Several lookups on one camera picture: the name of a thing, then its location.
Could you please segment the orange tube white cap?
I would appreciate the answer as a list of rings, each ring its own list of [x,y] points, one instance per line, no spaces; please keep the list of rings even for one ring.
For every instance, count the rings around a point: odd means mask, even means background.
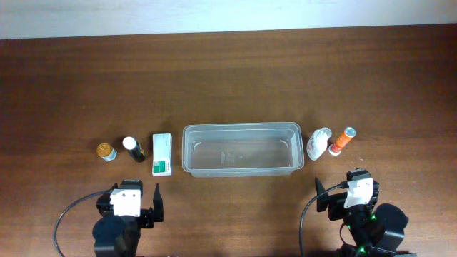
[[[332,156],[338,156],[355,136],[356,130],[352,127],[346,127],[344,132],[337,138],[336,142],[329,146],[328,152]]]

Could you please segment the black bottle white cap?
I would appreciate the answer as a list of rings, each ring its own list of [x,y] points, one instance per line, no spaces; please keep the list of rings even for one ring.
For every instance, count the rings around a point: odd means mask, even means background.
[[[135,138],[127,136],[123,139],[122,144],[133,160],[138,163],[145,161],[146,156],[144,150]]]

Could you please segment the small jar gold lid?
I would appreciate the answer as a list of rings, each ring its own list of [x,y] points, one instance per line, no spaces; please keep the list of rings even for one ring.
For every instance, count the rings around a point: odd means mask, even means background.
[[[97,155],[109,162],[116,158],[117,151],[108,143],[100,143],[96,148]]]

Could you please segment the white squeeze bottle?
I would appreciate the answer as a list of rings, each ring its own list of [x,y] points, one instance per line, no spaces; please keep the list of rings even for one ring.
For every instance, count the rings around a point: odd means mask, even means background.
[[[308,140],[308,143],[306,144],[306,151],[308,157],[312,161],[315,161],[321,157],[323,152],[328,147],[328,140],[331,138],[331,136],[332,131],[327,127],[317,129],[313,132],[311,138]]]

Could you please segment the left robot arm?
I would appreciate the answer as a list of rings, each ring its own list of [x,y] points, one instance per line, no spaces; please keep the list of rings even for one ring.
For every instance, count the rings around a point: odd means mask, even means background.
[[[124,180],[114,184],[96,202],[101,215],[93,229],[94,253],[105,257],[135,256],[141,230],[152,229],[164,221],[164,202],[159,185],[155,186],[153,206],[142,208],[143,183]]]

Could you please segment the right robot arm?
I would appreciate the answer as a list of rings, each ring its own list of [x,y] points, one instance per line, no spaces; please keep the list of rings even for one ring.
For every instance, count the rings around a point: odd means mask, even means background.
[[[344,193],[331,195],[316,178],[317,211],[328,212],[330,221],[342,220],[354,244],[343,243],[339,256],[397,256],[397,248],[405,238],[408,217],[397,206],[378,205],[379,183],[365,169],[346,174],[337,185]]]

